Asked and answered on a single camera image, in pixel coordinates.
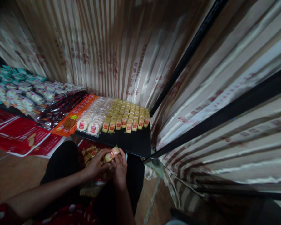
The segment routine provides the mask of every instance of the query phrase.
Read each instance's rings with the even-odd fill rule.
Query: beige curtain
[[[213,1],[29,1],[0,7],[11,66],[152,107]]]

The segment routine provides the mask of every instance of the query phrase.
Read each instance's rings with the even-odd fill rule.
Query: wrapped pastry
[[[87,129],[87,127],[88,127],[88,123],[87,123],[86,120],[84,120],[84,119],[78,120],[78,122],[77,122],[77,129],[79,131],[85,131]]]
[[[116,121],[115,120],[111,120],[110,123],[109,123],[108,132],[109,133],[115,132],[115,127],[116,127]]]
[[[138,130],[141,130],[143,129],[143,125],[144,125],[144,119],[143,118],[140,118],[139,122],[138,122],[138,126],[137,126],[137,129]]]
[[[127,120],[126,130],[125,130],[126,133],[131,133],[132,122],[133,122],[133,120],[131,120],[131,119],[128,119],[128,120]]]
[[[122,117],[118,117],[116,120],[116,130],[120,130],[122,126]]]
[[[104,123],[103,123],[102,131],[103,131],[104,133],[107,133],[107,132],[108,132],[108,129],[109,129],[109,121],[108,121],[108,120],[105,120]]]
[[[54,92],[51,92],[51,91],[45,91],[43,93],[43,96],[46,98],[46,99],[53,99],[55,97],[55,93]]]
[[[115,146],[110,153],[107,153],[105,156],[104,156],[104,159],[105,161],[108,163],[110,162],[112,159],[114,159],[114,157],[116,155],[118,155],[120,153],[120,150],[117,146]]]
[[[88,126],[87,133],[94,135],[94,136],[98,136],[100,130],[101,130],[101,128],[100,128],[99,123],[97,121],[92,121],[90,123],[90,125]]]
[[[74,91],[75,89],[74,89],[74,88],[71,88],[71,87],[65,87],[65,90],[66,90],[66,91]]]
[[[137,125],[138,125],[138,120],[134,119],[132,122],[132,131],[136,131],[137,130]]]
[[[127,124],[127,117],[123,117],[122,118],[122,128],[126,128],[126,124]]]
[[[65,83],[65,85],[68,86],[68,87],[70,87],[70,88],[72,88],[72,87],[75,86],[73,83],[70,83],[70,82]]]
[[[22,105],[25,109],[27,109],[28,112],[31,112],[34,109],[33,102],[26,97],[22,98]]]
[[[36,84],[36,85],[34,85],[33,87],[34,87],[35,89],[39,89],[39,88],[40,88],[40,89],[45,89],[45,88],[46,88],[46,86],[45,86],[44,84],[41,84],[41,83],[40,83],[40,84]]]
[[[45,89],[38,88],[38,89],[36,89],[35,92],[36,92],[36,93],[39,93],[39,94],[41,94],[41,95],[43,95],[44,92],[46,92],[46,90],[45,90]]]
[[[150,123],[150,117],[147,116],[147,117],[145,118],[144,127],[147,127],[147,126],[149,125],[149,123]]]
[[[35,92],[32,92],[32,91],[26,92],[26,97],[31,99],[37,105],[40,105],[44,102],[44,100],[41,96],[39,96],[38,94],[36,94]]]
[[[24,85],[19,85],[19,86],[18,86],[18,89],[19,89],[20,91],[23,91],[23,92],[32,91],[32,87],[30,87],[30,86],[24,86]]]
[[[45,89],[46,91],[51,91],[51,92],[55,91],[55,87],[53,85],[45,85]]]
[[[7,89],[15,89],[15,90],[17,89],[17,86],[14,85],[14,84],[11,84],[11,83],[6,84],[5,87],[6,87]]]
[[[63,90],[63,89],[61,89],[61,88],[55,88],[54,92],[55,92],[56,94],[64,94],[64,93],[66,93],[66,91]]]

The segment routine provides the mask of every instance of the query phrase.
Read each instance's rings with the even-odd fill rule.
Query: striped curtain
[[[213,2],[10,0],[0,6],[0,55],[152,107]]]
[[[168,113],[156,119],[157,150],[281,69],[281,1],[239,4],[230,21],[226,20],[230,5],[221,14],[216,23],[223,20],[227,25],[223,30],[213,27],[196,52],[198,57],[185,69],[185,88],[180,88]],[[160,160],[168,174],[180,181],[182,191],[172,196],[185,210],[185,199],[191,199],[197,187],[281,192],[281,95]],[[177,190],[177,181],[169,186]],[[229,211],[228,199],[215,195],[212,199]],[[230,201],[241,206],[241,199]],[[230,212],[237,211],[228,205]]]

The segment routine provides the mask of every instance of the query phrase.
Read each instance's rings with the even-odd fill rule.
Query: white wrapped snack
[[[98,136],[101,128],[96,120],[93,120],[90,125],[88,125],[87,133],[90,135]]]
[[[44,84],[42,84],[42,83],[39,83],[39,84],[36,84],[36,85],[34,85],[33,86],[35,89],[45,89],[46,88],[46,86],[44,85]]]
[[[24,85],[24,86],[27,86],[27,87],[30,87],[30,86],[31,86],[30,83],[25,82],[25,81],[21,81],[21,82],[20,82],[20,85]]]
[[[43,96],[46,98],[46,99],[53,99],[55,97],[55,93],[54,92],[51,92],[51,91],[45,91],[43,93]]]
[[[56,94],[64,94],[64,93],[66,93],[66,91],[65,90],[63,90],[63,89],[60,89],[60,88],[55,88],[55,91],[54,91]]]
[[[33,102],[31,100],[29,100],[28,98],[26,97],[23,97],[22,98],[22,106],[28,111],[28,112],[31,112],[35,106],[33,104]]]
[[[45,90],[45,89],[42,89],[42,88],[38,88],[38,89],[35,90],[36,93],[39,93],[39,94],[41,94],[41,95],[44,95],[44,92],[45,92],[45,91],[46,91],[46,90]]]
[[[26,92],[26,97],[31,99],[35,104],[40,105],[44,102],[43,98],[36,94],[35,92],[28,91]]]
[[[77,129],[79,131],[85,131],[87,129],[87,127],[88,127],[87,120],[85,120],[85,119],[78,120],[78,122],[77,122]]]
[[[11,84],[11,83],[6,84],[5,87],[6,87],[7,89],[15,89],[15,90],[18,89],[16,85]]]
[[[23,92],[32,91],[32,87],[28,87],[28,86],[24,86],[24,85],[19,85],[18,89]]]
[[[83,89],[82,86],[78,86],[78,85],[75,85],[73,88],[74,88],[75,90],[81,90],[81,89]]]
[[[22,105],[22,96],[21,91],[19,90],[8,90],[6,92],[6,99],[8,100],[9,104],[13,107],[17,105]]]
[[[6,89],[0,86],[0,101],[8,108],[10,106],[9,101],[6,99]]]
[[[13,81],[12,81],[12,84],[18,86],[18,85],[20,85],[20,82],[18,82],[18,81],[16,81],[16,80],[13,80]]]
[[[55,87],[53,86],[53,85],[46,85],[45,84],[45,89],[46,89],[46,91],[55,91]]]
[[[54,85],[51,81],[45,81],[44,84],[46,84],[46,85],[52,85],[52,86]]]
[[[65,87],[65,91],[74,91],[75,89],[74,88],[71,88],[71,87]]]
[[[72,87],[75,86],[73,83],[70,83],[70,82],[65,83],[65,85],[68,86],[68,87],[70,87],[70,88],[72,88]]]

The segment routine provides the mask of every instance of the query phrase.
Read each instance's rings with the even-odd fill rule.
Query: black metal frame
[[[229,0],[216,0],[214,2],[212,8],[208,12],[202,25],[200,26],[199,30],[197,31],[190,45],[186,49],[176,69],[172,73],[169,81],[167,82],[161,94],[159,95],[158,99],[156,100],[153,108],[150,110],[151,116],[154,115],[154,113],[156,112],[156,110],[158,109],[158,107],[166,97],[166,95],[169,93],[175,81],[178,79],[179,75],[182,73],[182,71],[184,70],[190,59],[193,57],[194,53],[198,49],[205,35],[208,33],[209,29],[212,27],[213,23],[215,22],[218,15],[221,13],[221,11],[223,10],[223,8],[225,7],[228,1]]]
[[[148,163],[255,106],[281,94],[281,70],[144,160]]]

